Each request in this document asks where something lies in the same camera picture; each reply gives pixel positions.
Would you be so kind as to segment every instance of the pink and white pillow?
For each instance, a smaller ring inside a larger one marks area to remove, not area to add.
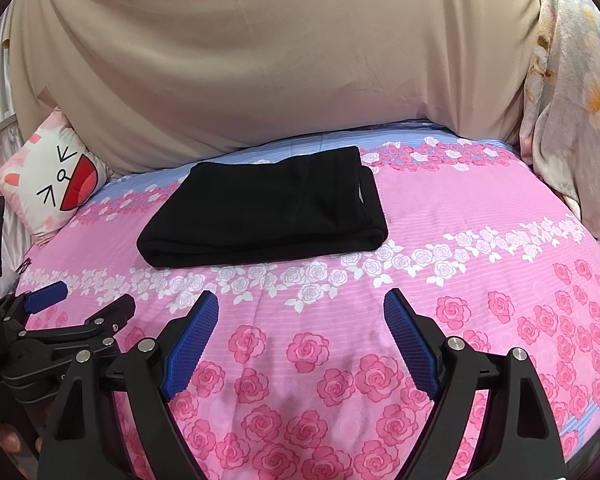
[[[110,174],[76,135],[62,110],[56,108],[0,168],[0,194],[33,241],[42,246]]]

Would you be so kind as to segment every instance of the blue gripper pad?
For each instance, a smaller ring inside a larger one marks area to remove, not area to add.
[[[69,291],[65,282],[55,282],[28,295],[24,302],[24,310],[29,314],[37,314],[62,300],[66,300]]]
[[[202,304],[166,358],[164,381],[160,389],[169,400],[189,385],[200,356],[218,323],[218,298],[209,293],[201,299]]]
[[[436,358],[394,292],[388,292],[384,297],[384,320],[416,388],[425,392],[429,399],[437,400],[442,388],[438,382]]]

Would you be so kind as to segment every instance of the black fabric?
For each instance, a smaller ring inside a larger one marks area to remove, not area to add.
[[[373,173],[351,146],[276,164],[202,162],[149,220],[138,250],[177,269],[374,251],[387,235]]]

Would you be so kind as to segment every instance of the bed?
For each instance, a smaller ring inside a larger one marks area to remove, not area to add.
[[[188,389],[171,402],[207,477],[392,479],[431,409],[382,317],[382,297],[396,286],[475,349],[525,348],[564,455],[573,456],[600,427],[600,245],[510,146],[423,121],[285,139],[214,160],[267,164],[351,145],[376,176],[389,227],[375,253],[153,269],[136,239],[190,165],[126,176],[29,251],[18,291],[64,280],[69,296],[28,328],[80,324],[128,293],[137,308],[117,336],[126,351],[211,290],[219,323]],[[116,395],[136,474],[150,479],[126,397]],[[485,402],[478,393],[450,478],[468,468]]]

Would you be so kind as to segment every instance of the silver bolt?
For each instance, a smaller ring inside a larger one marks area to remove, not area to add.
[[[75,360],[78,361],[79,363],[85,363],[89,360],[90,357],[91,357],[91,352],[89,352],[88,350],[80,350],[75,355]]]
[[[527,358],[526,352],[522,348],[514,348],[511,353],[518,361],[524,361]]]
[[[138,350],[141,352],[150,352],[154,348],[155,341],[150,338],[142,339],[142,341],[138,343]]]
[[[456,351],[464,349],[465,346],[464,341],[459,337],[450,337],[446,340],[446,344],[449,345],[449,348]]]

